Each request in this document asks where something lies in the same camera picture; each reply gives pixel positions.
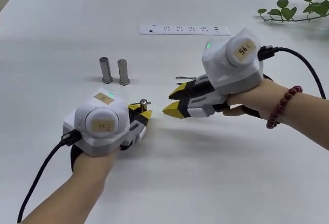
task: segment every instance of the electrical outlet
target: electrical outlet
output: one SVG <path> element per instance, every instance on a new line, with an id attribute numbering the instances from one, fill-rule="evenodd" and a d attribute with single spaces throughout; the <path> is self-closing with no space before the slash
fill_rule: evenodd
<path id="1" fill-rule="evenodd" d="M 141 25 L 139 34 L 148 35 L 230 35 L 223 26 Z"/>

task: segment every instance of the white table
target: white table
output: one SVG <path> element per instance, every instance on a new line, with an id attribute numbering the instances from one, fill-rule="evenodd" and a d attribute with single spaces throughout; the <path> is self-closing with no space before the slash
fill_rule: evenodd
<path id="1" fill-rule="evenodd" d="M 291 0 L 302 5 L 300 0 Z M 328 21 L 270 24 L 276 0 L 11 0 L 0 13 L 0 216 L 15 223 L 63 117 L 98 87 L 154 114 L 144 141 L 120 153 L 86 223 L 317 223 L 329 220 L 328 153 L 291 128 L 252 117 L 176 120 L 162 114 L 175 76 L 203 74 L 206 36 L 143 36 L 148 23 L 247 26 L 264 45 L 308 58 L 329 93 Z M 131 84 L 103 84 L 98 59 L 129 62 Z M 280 53 L 265 72 L 318 95 L 306 67 Z M 47 167 L 25 215 L 69 176 L 69 149 Z"/>

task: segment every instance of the black cable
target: black cable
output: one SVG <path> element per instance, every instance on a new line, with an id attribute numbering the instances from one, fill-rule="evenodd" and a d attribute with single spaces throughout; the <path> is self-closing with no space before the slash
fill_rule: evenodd
<path id="1" fill-rule="evenodd" d="M 313 66 L 310 64 L 310 62 L 308 62 L 308 60 L 304 56 L 302 56 L 300 53 L 298 53 L 298 52 L 296 52 L 296 51 L 294 51 L 294 50 L 292 50 L 290 48 L 276 47 L 276 48 L 274 48 L 274 50 L 276 52 L 279 52 L 279 51 L 288 52 L 288 53 L 291 53 L 294 56 L 298 57 L 308 67 L 309 71 L 313 75 L 313 78 L 314 78 L 314 80 L 317 83 L 317 86 L 319 88 L 319 91 L 320 91 L 320 94 L 321 94 L 321 98 L 326 99 L 326 96 L 325 96 L 325 93 L 324 93 L 324 90 L 323 90 L 321 81 L 320 81 L 317 73 L 315 72 L 315 70 L 314 70 Z"/>
<path id="2" fill-rule="evenodd" d="M 290 48 L 282 48 L 282 47 L 273 48 L 272 46 L 263 46 L 258 51 L 258 59 L 259 59 L 259 61 L 266 60 L 268 58 L 273 57 L 274 54 L 279 52 L 279 51 L 288 52 L 288 53 L 293 54 L 294 56 L 299 58 L 307 66 L 307 68 L 311 72 L 311 74 L 312 74 L 312 76 L 313 76 L 313 78 L 314 78 L 314 80 L 315 80 L 315 82 L 316 82 L 316 84 L 319 88 L 321 98 L 326 99 L 321 81 L 320 81 L 317 73 L 315 72 L 315 70 L 314 70 L 313 66 L 310 64 L 310 62 L 308 62 L 308 60 L 304 56 L 302 56 L 300 53 L 298 53 L 298 52 L 296 52 L 296 51 L 294 51 Z"/>
<path id="3" fill-rule="evenodd" d="M 34 182 L 33 184 L 31 185 L 31 188 L 29 190 L 29 192 L 27 193 L 23 203 L 22 203 L 22 206 L 21 206 L 21 209 L 20 209 L 20 212 L 19 212 L 19 216 L 17 218 L 17 223 L 21 223 L 22 222 L 22 219 L 23 219 L 23 214 L 24 214 L 24 210 L 25 210 L 25 207 L 28 203 L 28 201 L 30 200 L 30 197 L 36 187 L 36 185 L 38 184 L 42 174 L 43 174 L 43 171 L 45 170 L 47 164 L 49 163 L 49 161 L 52 159 L 52 157 L 54 156 L 54 154 L 63 146 L 67 145 L 67 146 L 71 146 L 72 144 L 76 143 L 77 141 L 79 141 L 80 139 L 82 138 L 81 136 L 81 133 L 77 130 L 72 130 L 70 131 L 69 133 L 65 134 L 62 136 L 62 140 L 55 146 L 55 148 L 52 149 L 52 151 L 49 153 L 49 155 L 47 156 L 47 158 L 45 159 L 45 161 L 42 163 L 38 173 L 36 174 L 36 177 L 34 179 Z"/>

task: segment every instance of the tan sticker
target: tan sticker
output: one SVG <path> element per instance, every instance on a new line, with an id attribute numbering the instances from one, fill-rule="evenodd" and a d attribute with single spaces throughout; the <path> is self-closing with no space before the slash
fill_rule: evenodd
<path id="1" fill-rule="evenodd" d="M 238 58 L 240 62 L 243 62 L 244 59 L 256 48 L 252 40 L 247 39 L 235 52 L 234 55 Z"/>
<path id="2" fill-rule="evenodd" d="M 95 133 L 108 133 L 108 132 L 113 132 L 113 130 L 114 130 L 113 120 L 95 119 L 92 122 L 92 131 Z"/>
<path id="3" fill-rule="evenodd" d="M 105 103 L 106 105 L 109 105 L 111 102 L 113 102 L 114 100 L 107 96 L 104 95 L 103 93 L 98 93 L 97 95 L 94 96 L 97 100 L 100 100 L 101 102 Z"/>

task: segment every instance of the red beaded bracelet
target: red beaded bracelet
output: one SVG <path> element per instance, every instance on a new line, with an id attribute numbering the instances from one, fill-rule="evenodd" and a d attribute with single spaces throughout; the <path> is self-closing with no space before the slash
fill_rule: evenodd
<path id="1" fill-rule="evenodd" d="M 278 124 L 280 124 L 277 120 L 280 114 L 282 114 L 284 108 L 286 107 L 288 101 L 298 92 L 303 92 L 303 88 L 300 86 L 294 86 L 291 88 L 285 95 L 284 98 L 280 100 L 280 103 L 275 107 L 272 114 L 269 116 L 266 124 L 266 128 L 273 129 Z"/>

